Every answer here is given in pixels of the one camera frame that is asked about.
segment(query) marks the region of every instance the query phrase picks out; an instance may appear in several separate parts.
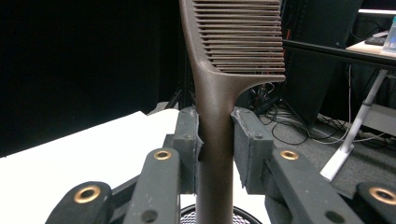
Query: comb teeth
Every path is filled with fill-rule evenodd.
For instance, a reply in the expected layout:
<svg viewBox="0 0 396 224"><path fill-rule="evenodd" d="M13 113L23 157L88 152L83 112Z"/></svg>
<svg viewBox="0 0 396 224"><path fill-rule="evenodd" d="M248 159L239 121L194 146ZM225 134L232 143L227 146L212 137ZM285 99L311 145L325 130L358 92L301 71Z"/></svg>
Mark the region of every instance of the comb teeth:
<svg viewBox="0 0 396 224"><path fill-rule="evenodd" d="M205 54L221 72L285 71L278 0L194 0Z"/></svg>

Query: desk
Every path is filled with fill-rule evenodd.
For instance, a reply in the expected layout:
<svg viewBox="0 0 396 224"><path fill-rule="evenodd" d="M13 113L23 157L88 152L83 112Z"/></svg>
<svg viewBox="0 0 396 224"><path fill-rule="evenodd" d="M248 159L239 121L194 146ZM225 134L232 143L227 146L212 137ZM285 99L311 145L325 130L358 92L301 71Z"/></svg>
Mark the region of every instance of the desk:
<svg viewBox="0 0 396 224"><path fill-rule="evenodd" d="M0 159L0 223L42 224L62 197L86 181L115 188L139 175L147 154L175 132L178 111L124 118ZM264 196L247 195L234 168L234 205L269 223ZM181 207L195 203L182 195Z"/></svg>
<svg viewBox="0 0 396 224"><path fill-rule="evenodd" d="M360 42L354 46L351 46L347 48L347 50L393 57L396 62L396 53L382 52L382 47L366 45L364 44L364 42ZM341 166L352 151L352 142L355 139L355 136L363 123L369 125L371 124L371 127L376 128L379 131L396 135L396 112L394 110L387 109L384 106L373 105L375 95L379 87L381 86L381 83L383 82L387 72L388 70L385 69L379 71L379 74L375 79L375 83L370 89L367 98L362 103L358 115L356 116L350 127L350 130L346 135L344 143L337 149L334 155L320 171L320 174L328 180L332 181L334 179L335 175L338 173Z"/></svg>

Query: metal grommet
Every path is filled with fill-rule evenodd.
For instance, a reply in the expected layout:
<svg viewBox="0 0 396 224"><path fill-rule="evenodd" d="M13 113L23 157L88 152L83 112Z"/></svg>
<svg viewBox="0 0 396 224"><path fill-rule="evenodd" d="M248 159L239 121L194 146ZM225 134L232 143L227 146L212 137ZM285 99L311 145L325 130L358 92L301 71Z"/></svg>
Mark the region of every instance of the metal grommet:
<svg viewBox="0 0 396 224"><path fill-rule="evenodd" d="M280 155L286 160L295 161L298 159L298 154L293 151L284 150L280 152Z"/></svg>
<svg viewBox="0 0 396 224"><path fill-rule="evenodd" d="M158 151L154 154L154 158L159 161L168 160L171 156L172 153L170 151Z"/></svg>
<svg viewBox="0 0 396 224"><path fill-rule="evenodd" d="M369 189L370 194L382 203L396 205L396 194L388 189L372 187Z"/></svg>
<svg viewBox="0 0 396 224"><path fill-rule="evenodd" d="M76 203L89 203L95 200L100 194L99 187L91 185L80 189L75 195Z"/></svg>

